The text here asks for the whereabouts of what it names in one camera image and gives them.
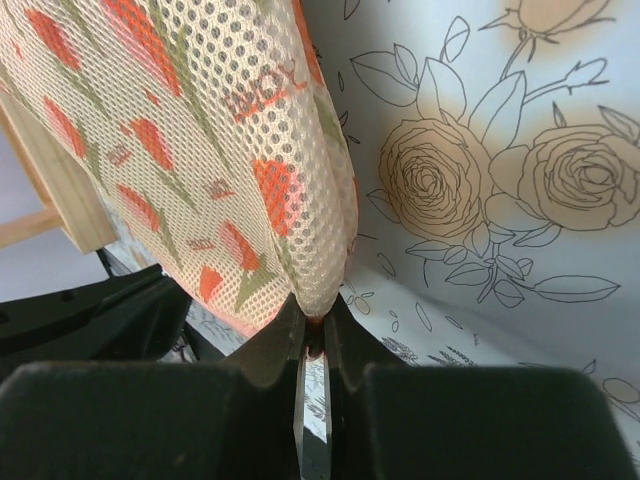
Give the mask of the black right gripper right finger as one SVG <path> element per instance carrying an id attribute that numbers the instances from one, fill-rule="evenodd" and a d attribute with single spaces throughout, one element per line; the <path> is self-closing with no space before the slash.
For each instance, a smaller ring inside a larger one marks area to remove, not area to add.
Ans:
<path id="1" fill-rule="evenodd" d="M 324 319 L 334 479 L 633 479 L 602 393 L 562 368 L 411 366 L 343 299 Z"/>

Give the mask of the wooden clothes rack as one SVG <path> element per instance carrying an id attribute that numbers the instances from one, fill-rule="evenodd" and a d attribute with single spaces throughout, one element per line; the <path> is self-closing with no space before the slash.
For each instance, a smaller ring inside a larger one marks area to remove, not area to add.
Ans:
<path id="1" fill-rule="evenodd" d="M 1 95 L 1 129 L 42 207 L 1 224 L 3 248 L 60 228 L 86 254 L 119 239 L 88 175 L 27 110 Z"/>

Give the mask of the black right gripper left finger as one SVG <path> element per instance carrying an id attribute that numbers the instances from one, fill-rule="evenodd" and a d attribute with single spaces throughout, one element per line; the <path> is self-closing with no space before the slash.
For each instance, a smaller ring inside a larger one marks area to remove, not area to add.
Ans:
<path id="1" fill-rule="evenodd" d="M 5 479 L 297 479 L 294 297 L 228 357 L 35 362 L 1 386 Z"/>

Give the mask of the peach floral mesh laundry bag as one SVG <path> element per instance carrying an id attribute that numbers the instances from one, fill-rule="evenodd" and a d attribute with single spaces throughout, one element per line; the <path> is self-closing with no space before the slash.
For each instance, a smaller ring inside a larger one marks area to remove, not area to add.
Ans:
<path id="1" fill-rule="evenodd" d="M 329 312 L 358 205 L 299 2 L 5 1 L 1 84 L 214 315 Z"/>

